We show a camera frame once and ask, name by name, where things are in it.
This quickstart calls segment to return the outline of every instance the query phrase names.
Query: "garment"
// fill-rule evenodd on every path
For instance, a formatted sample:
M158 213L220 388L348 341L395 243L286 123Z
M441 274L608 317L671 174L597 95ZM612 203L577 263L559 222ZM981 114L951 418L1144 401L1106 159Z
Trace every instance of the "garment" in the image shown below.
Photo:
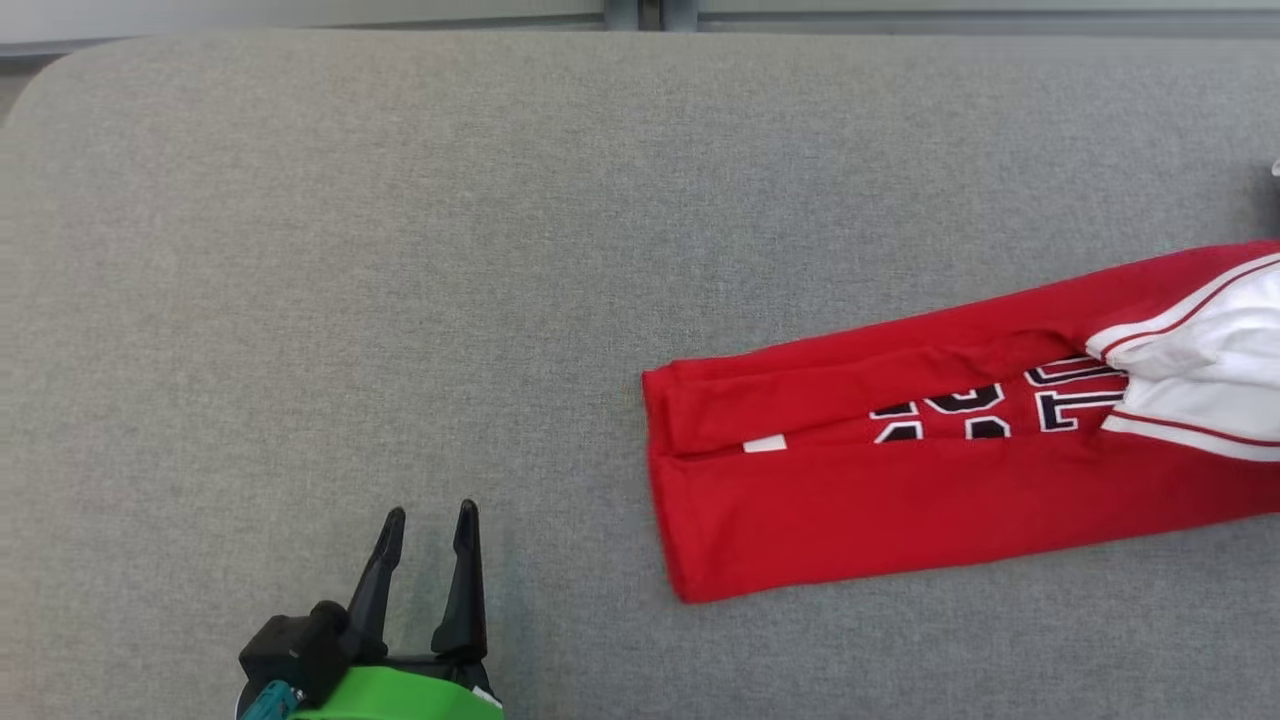
M1280 242L645 373L704 602L1280 511Z

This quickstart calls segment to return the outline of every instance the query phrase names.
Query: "gray fabric surface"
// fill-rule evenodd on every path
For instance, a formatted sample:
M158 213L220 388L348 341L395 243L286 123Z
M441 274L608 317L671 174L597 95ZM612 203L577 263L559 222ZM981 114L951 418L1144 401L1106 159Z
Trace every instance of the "gray fabric surface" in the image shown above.
M470 496L513 719L1274 716L1275 516L678 605L639 373L1277 236L1276 88L1275 42L60 60L0 133L5 715L229 717L241 646L346 601L397 503L424 651Z

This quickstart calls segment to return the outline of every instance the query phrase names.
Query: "black object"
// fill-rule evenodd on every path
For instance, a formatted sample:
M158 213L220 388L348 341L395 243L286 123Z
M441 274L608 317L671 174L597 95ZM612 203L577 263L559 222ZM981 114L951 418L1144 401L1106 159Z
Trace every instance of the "black object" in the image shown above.
M236 715L239 717L271 680L302 693L303 707L320 707L352 666L380 665L406 673L480 688L494 696L481 660L489 652L480 561L480 509L462 501L453 532L453 582L444 619L431 635L431 652L388 657L383 628L392 573L404 544L404 509L387 514L383 530L360 575L351 603L324 601L306 618L276 615L253 635L239 661L248 678Z

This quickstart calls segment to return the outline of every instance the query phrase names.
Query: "red stripe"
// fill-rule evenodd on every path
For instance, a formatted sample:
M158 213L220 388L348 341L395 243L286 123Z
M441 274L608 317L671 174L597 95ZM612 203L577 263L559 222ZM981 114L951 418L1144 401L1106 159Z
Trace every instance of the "red stripe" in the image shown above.
M1179 327L1179 325L1181 325L1181 324L1183 324L1183 323L1185 323L1187 320L1190 320L1190 319L1192 319L1192 315L1194 315L1196 313L1199 313L1201 310L1203 310L1203 309L1204 309L1204 306L1206 306L1206 305L1208 305L1208 302L1210 302L1211 300L1213 300L1215 297L1217 297L1217 295L1219 295L1220 292L1222 292L1224 290L1226 290L1226 288L1231 287L1231 284L1233 284L1233 283L1234 283L1235 281L1238 281L1238 279L1240 279L1240 278L1245 278L1245 277L1249 277L1249 275L1252 275L1253 273L1257 273L1257 272L1261 272L1261 270L1266 270L1267 268L1270 268L1270 266L1272 266L1272 265L1280 265L1280 260L1272 260L1271 263L1267 263L1266 265L1260 265L1260 266L1257 266L1257 268L1253 268L1252 270L1248 270L1248 272L1244 272L1244 273L1240 273L1239 275L1235 275L1234 278L1231 278L1231 279L1226 281L1225 283L1222 283L1222 287L1220 287L1220 288L1215 290L1213 292L1208 293L1208 297L1206 297L1204 300L1199 301L1199 304L1198 304L1198 305L1196 305L1196 307L1192 307L1189 313L1187 313L1185 315L1183 315L1183 319L1180 319L1180 320L1178 320L1176 323L1174 323L1174 324L1169 325L1167 328L1164 328L1164 329L1160 329L1160 331L1148 331L1148 332L1142 332L1142 333L1134 333L1134 334L1132 334L1132 336L1129 336L1129 337L1123 337L1123 338L1120 338L1120 340L1117 340L1117 341L1112 342L1111 345L1108 345L1108 346L1106 346L1106 347L1103 347L1103 348L1102 348L1102 352L1100 354L1100 357L1098 357L1098 359L1100 359L1100 360L1102 360L1103 363L1106 363L1106 361L1107 361L1107 355L1108 355L1108 354L1110 354L1110 352L1111 352L1112 350L1115 350L1115 347L1116 347L1117 345L1121 345L1121 343L1125 343L1125 342L1129 342L1130 340L1137 340L1137 338L1139 338L1139 337L1147 337L1147 336L1153 336L1153 334L1164 334L1164 333L1167 333L1167 332L1170 332L1170 331L1174 331L1174 329L1178 329L1178 327Z
M1179 429L1183 429L1183 430L1192 430L1192 432L1197 432L1197 433L1201 433L1201 434L1204 434L1204 436L1213 436L1213 437L1219 437L1219 438L1222 438L1222 439L1229 439L1231 442L1239 442L1239 443L1243 443L1243 445L1254 445L1254 446L1258 446L1258 447L1280 447L1280 442L1271 442L1271 441L1265 441L1265 439L1253 439L1253 438L1247 438L1247 437L1240 437L1240 436L1233 436L1230 433L1222 433L1222 432L1219 432L1219 430L1211 430L1208 428L1201 428L1201 427L1197 427L1197 425L1189 425L1187 423L1175 423L1174 420L1157 420L1155 418L1143 418L1142 415L1130 415L1129 413L1121 413L1119 410L1112 410L1111 414L1115 415L1115 416L1117 416L1117 418L1124 418L1126 420L1137 420L1139 423L1151 423L1152 425L1167 425L1170 428L1179 428Z

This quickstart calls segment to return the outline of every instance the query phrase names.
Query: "red fabric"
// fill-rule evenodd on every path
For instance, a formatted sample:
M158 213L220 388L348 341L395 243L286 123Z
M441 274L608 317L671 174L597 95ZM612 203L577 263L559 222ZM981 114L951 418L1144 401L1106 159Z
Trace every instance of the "red fabric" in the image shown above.
M1106 407L1041 432L1025 372L1101 328L1174 305L1280 242L1189 250L995 300L645 373L649 461L668 571L686 602L986 562L1280 511L1280 468L1100 432ZM1009 438L965 439L923 398L998 383ZM874 443L918 402L923 439ZM741 443L786 434L787 448Z

